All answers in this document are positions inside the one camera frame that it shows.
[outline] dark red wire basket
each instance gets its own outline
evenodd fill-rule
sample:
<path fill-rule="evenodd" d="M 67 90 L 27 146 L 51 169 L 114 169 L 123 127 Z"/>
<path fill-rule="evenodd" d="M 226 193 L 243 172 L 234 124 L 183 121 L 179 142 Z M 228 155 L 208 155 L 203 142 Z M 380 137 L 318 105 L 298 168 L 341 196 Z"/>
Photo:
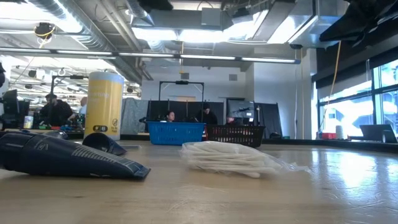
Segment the dark red wire basket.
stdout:
<path fill-rule="evenodd" d="M 259 147 L 265 128 L 265 126 L 206 125 L 206 138 L 208 141 Z"/>

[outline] black backdrop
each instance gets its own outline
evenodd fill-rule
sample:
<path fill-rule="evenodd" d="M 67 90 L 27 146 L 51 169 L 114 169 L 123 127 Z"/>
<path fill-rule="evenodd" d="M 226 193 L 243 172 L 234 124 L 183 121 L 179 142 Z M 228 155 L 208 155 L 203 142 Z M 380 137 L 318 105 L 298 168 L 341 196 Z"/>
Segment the black backdrop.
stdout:
<path fill-rule="evenodd" d="M 224 121 L 224 103 L 206 102 L 210 105 L 210 110 L 217 116 L 218 124 Z M 191 118 L 201 110 L 201 102 L 180 102 L 180 101 L 150 101 L 148 103 L 147 120 L 163 119 L 166 112 L 170 110 L 175 113 L 175 121 L 184 121 L 185 118 Z"/>
<path fill-rule="evenodd" d="M 254 107 L 260 107 L 260 125 L 265 126 L 264 139 L 268 139 L 271 133 L 279 133 L 282 135 L 282 127 L 280 126 L 280 116 L 278 104 L 255 103 Z"/>
<path fill-rule="evenodd" d="M 206 102 L 210 105 L 210 110 L 217 116 L 218 124 L 224 121 L 224 103 Z M 270 133 L 277 132 L 282 135 L 280 126 L 280 116 L 278 104 L 255 103 L 255 108 L 260 107 L 260 125 L 266 126 L 264 138 L 268 139 Z M 148 103 L 147 120 L 164 119 L 167 110 L 175 113 L 175 121 L 184 121 L 186 117 L 196 116 L 201 109 L 201 102 L 180 102 L 180 101 L 150 101 Z"/>

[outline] person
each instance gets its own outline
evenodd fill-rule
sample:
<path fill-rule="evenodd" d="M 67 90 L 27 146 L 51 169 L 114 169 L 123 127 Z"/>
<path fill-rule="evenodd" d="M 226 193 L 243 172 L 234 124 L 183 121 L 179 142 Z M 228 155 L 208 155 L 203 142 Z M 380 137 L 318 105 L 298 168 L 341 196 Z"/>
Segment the person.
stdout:
<path fill-rule="evenodd" d="M 241 122 L 241 120 L 232 118 L 232 117 L 227 117 L 226 118 L 226 124 L 225 125 L 230 125 L 230 126 L 242 126 L 243 123 Z"/>
<path fill-rule="evenodd" d="M 81 108 L 79 110 L 79 113 L 80 114 L 86 114 L 86 111 L 87 111 L 87 96 L 83 97 L 80 100 L 80 105 L 81 105 Z"/>
<path fill-rule="evenodd" d="M 197 120 L 201 122 L 201 116 L 203 115 L 203 123 L 205 124 L 218 124 L 217 116 L 210 110 L 208 103 L 203 104 L 203 110 L 200 110 L 197 114 Z"/>
<path fill-rule="evenodd" d="M 47 104 L 40 110 L 41 117 L 47 120 L 50 112 L 50 104 L 52 104 L 51 119 L 47 121 L 47 124 L 51 124 L 52 126 L 64 125 L 73 114 L 69 104 L 58 100 L 57 96 L 51 93 L 45 96 L 45 99 L 47 100 Z"/>
<path fill-rule="evenodd" d="M 175 119 L 175 114 L 173 111 L 166 112 L 166 121 L 167 122 L 173 122 L 174 119 Z"/>

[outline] blue plastic basket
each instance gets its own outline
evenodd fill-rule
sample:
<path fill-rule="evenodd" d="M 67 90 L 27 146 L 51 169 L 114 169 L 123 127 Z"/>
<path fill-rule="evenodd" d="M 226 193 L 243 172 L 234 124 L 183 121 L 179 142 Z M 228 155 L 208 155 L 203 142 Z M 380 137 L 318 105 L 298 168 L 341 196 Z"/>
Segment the blue plastic basket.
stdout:
<path fill-rule="evenodd" d="M 147 123 L 150 142 L 160 145 L 181 146 L 186 142 L 200 142 L 205 128 L 203 123 Z"/>

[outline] plastic bag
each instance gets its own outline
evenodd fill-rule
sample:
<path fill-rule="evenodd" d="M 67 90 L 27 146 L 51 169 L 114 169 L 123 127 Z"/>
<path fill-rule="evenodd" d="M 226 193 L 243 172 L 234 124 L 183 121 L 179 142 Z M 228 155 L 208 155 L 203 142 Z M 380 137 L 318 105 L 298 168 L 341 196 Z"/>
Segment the plastic bag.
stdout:
<path fill-rule="evenodd" d="M 260 178 L 261 174 L 309 171 L 308 167 L 288 164 L 251 147 L 232 143 L 189 142 L 182 145 L 180 155 L 191 169 L 237 172 L 253 178 Z"/>

